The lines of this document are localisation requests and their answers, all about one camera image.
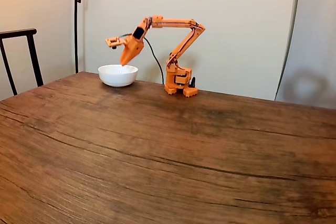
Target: robotic arm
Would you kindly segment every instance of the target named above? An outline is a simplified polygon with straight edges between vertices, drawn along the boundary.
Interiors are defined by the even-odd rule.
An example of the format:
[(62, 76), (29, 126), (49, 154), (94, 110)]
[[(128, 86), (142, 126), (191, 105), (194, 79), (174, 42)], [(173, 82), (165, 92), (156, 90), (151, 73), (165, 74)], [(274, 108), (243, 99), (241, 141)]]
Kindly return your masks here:
[(198, 89), (195, 88), (195, 78), (193, 78), (190, 83), (192, 70), (189, 68), (181, 68), (177, 62), (179, 57), (205, 30), (201, 24), (198, 24), (193, 19), (164, 19), (162, 16), (148, 17), (138, 25), (132, 35), (127, 36), (125, 39), (119, 37), (109, 38), (106, 40), (106, 43), (112, 49), (116, 49), (117, 46), (120, 45), (125, 46), (120, 58), (120, 62), (124, 66), (141, 52), (144, 47), (143, 38), (150, 27), (191, 29), (187, 37), (170, 53), (169, 60), (166, 64), (167, 77), (164, 88), (168, 94), (174, 94), (178, 89), (183, 89), (183, 93), (186, 97), (197, 94)]

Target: black chair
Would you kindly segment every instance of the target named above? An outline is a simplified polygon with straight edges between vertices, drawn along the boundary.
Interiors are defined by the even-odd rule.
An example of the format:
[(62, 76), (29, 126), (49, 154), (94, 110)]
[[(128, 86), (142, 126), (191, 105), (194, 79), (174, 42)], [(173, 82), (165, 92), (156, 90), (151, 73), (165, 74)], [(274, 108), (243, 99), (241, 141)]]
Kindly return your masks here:
[(16, 88), (14, 85), (14, 80), (11, 74), (11, 70), (9, 69), (9, 64), (8, 64), (7, 57), (6, 57), (3, 39), (27, 36), (29, 52), (30, 52), (30, 57), (32, 60), (31, 62), (33, 64), (33, 70), (35, 74), (36, 83), (37, 83), (37, 86), (40, 87), (43, 85), (43, 80), (42, 80), (40, 66), (37, 60), (36, 48), (35, 48), (34, 37), (33, 37), (33, 35), (36, 33), (37, 33), (37, 30), (33, 28), (25, 29), (25, 30), (17, 30), (17, 31), (5, 31), (5, 32), (0, 33), (0, 50), (1, 50), (2, 58), (4, 59), (4, 64), (5, 64), (9, 82), (11, 84), (10, 86), (12, 87), (13, 95), (17, 95), (17, 92), (16, 92)]

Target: wood grain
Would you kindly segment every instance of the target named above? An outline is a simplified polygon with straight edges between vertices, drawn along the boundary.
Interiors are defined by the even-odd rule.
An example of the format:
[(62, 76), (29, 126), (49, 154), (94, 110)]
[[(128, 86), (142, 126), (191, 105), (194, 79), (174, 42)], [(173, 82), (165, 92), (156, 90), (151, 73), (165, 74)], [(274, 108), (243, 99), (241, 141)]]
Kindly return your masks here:
[(336, 223), (336, 111), (79, 73), (0, 102), (0, 223)]

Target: white wall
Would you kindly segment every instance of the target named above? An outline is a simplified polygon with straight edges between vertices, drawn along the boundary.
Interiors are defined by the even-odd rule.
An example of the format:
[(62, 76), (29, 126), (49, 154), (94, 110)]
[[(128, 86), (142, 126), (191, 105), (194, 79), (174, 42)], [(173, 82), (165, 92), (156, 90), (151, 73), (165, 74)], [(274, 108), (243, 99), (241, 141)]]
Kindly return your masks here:
[(336, 0), (298, 0), (278, 101), (336, 109)]
[[(118, 63), (122, 47), (104, 40), (133, 32), (145, 16), (193, 18), (206, 30), (180, 58), (200, 89), (274, 99), (287, 45), (293, 0), (85, 0), (86, 70)], [(147, 38), (164, 65), (188, 29), (152, 29)], [(147, 46), (131, 61), (138, 79), (160, 82)]]
[[(0, 0), (0, 31), (36, 28), (37, 57), (44, 83), (74, 72), (72, 0)], [(18, 92), (36, 87), (26, 37), (5, 39), (9, 66)], [(0, 100), (12, 96), (0, 58)]]

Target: black lamp pole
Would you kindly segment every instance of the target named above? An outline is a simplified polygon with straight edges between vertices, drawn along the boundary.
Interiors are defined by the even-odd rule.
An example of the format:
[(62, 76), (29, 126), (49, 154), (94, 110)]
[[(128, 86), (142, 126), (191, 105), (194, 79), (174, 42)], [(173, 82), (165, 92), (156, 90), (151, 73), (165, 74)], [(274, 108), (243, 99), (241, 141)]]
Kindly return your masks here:
[(75, 0), (75, 67), (76, 73), (78, 73), (78, 3), (81, 3), (81, 0)]

